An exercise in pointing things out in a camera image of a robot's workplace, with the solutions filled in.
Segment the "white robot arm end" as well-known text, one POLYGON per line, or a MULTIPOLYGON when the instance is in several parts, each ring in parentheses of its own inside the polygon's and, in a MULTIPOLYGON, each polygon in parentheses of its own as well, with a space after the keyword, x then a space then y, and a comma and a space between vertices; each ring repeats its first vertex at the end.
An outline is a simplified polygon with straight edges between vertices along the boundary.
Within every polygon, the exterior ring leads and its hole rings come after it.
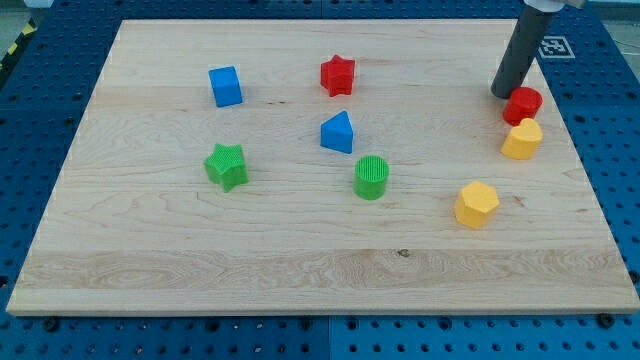
POLYGON ((566 5, 582 8, 587 0, 523 0, 524 4, 545 13, 558 12, 566 5))

